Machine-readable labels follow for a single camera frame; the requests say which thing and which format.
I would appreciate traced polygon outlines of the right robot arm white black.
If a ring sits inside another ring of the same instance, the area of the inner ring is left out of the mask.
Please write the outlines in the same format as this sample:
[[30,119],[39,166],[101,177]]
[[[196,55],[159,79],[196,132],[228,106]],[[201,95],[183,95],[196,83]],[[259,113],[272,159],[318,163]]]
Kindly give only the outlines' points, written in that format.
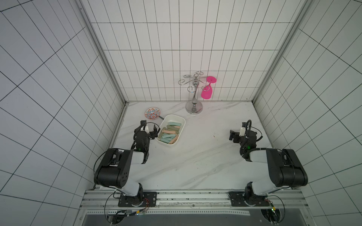
[[246,185],[243,197],[247,202],[263,200],[280,189],[308,184],[307,173],[294,150],[257,147],[262,139],[262,132],[252,126],[251,120],[243,122],[239,132],[230,130],[229,140],[240,144],[241,157],[250,163],[263,163],[268,169],[267,176]]

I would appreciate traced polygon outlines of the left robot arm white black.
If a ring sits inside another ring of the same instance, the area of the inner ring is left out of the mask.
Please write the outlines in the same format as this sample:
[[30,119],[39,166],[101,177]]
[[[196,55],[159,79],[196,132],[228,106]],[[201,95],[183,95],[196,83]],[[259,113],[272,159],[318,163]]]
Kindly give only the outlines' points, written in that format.
[[102,187],[114,188],[123,196],[142,202],[143,188],[131,180],[130,169],[133,164],[145,164],[149,157],[150,141],[158,137],[160,127],[146,120],[134,130],[130,149],[109,148],[97,168],[94,168],[94,183]]

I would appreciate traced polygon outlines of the white plastic storage box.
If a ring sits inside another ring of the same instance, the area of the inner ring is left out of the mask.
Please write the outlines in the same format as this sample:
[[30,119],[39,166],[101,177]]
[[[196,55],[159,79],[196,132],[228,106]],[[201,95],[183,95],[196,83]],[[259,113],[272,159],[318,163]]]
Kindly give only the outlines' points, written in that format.
[[186,120],[177,115],[167,115],[160,125],[160,133],[157,141],[162,145],[173,147],[177,144],[183,129],[186,125]]

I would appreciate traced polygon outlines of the small patterned dish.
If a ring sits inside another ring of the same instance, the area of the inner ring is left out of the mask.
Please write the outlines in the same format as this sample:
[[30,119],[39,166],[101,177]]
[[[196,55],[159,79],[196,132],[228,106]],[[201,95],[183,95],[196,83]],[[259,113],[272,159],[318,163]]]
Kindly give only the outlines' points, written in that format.
[[155,120],[161,115],[161,111],[157,107],[150,107],[145,111],[144,115],[149,120]]

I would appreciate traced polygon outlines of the chrome cup holder stand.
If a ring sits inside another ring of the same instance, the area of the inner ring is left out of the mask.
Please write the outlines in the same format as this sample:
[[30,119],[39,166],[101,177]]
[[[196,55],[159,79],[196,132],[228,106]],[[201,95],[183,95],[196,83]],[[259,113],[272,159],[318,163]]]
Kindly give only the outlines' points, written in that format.
[[188,85],[187,91],[192,94],[192,99],[186,103],[185,109],[191,115],[197,115],[202,112],[203,105],[198,100],[197,94],[199,88],[204,90],[208,85],[207,82],[202,81],[206,79],[202,71],[197,71],[193,75],[184,75],[179,81],[180,86]]

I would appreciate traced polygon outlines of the pink plastic wine glass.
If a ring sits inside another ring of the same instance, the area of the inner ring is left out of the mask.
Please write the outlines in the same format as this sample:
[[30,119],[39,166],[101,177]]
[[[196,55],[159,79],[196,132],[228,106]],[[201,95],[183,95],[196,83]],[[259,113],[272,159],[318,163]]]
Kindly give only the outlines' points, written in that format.
[[215,84],[217,79],[213,76],[208,76],[206,79],[206,86],[202,89],[201,97],[205,100],[209,100],[212,97],[213,89],[212,84]]

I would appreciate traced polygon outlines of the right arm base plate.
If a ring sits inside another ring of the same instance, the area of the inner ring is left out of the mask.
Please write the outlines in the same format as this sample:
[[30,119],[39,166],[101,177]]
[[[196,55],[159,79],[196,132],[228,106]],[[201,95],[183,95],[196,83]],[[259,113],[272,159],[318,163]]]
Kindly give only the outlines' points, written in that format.
[[228,197],[232,207],[267,207],[270,205],[266,196],[258,196],[253,193],[229,192]]

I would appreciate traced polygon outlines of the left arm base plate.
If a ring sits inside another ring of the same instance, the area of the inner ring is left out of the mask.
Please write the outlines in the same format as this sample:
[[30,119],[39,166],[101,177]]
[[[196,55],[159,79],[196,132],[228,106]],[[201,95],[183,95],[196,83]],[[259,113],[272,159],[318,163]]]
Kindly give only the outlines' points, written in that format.
[[142,195],[138,194],[137,196],[124,196],[121,195],[118,199],[118,207],[135,207],[135,208],[145,208],[145,207],[155,207],[157,201],[157,192],[143,192]]

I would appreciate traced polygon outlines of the aluminium mounting rail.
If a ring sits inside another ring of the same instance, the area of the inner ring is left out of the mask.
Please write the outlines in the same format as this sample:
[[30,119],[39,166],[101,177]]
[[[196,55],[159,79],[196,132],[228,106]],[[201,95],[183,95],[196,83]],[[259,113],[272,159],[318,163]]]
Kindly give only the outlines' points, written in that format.
[[[157,192],[155,207],[145,207],[153,210],[224,210],[246,209],[264,207],[232,207],[228,197],[229,192],[242,192],[241,190],[145,190],[144,192]],[[90,190],[86,191],[81,202],[82,210],[136,210],[143,208],[118,207],[118,199],[121,194],[114,190]],[[307,207],[306,200],[299,190],[280,190],[269,194],[266,198],[269,206],[280,210],[288,208]]]

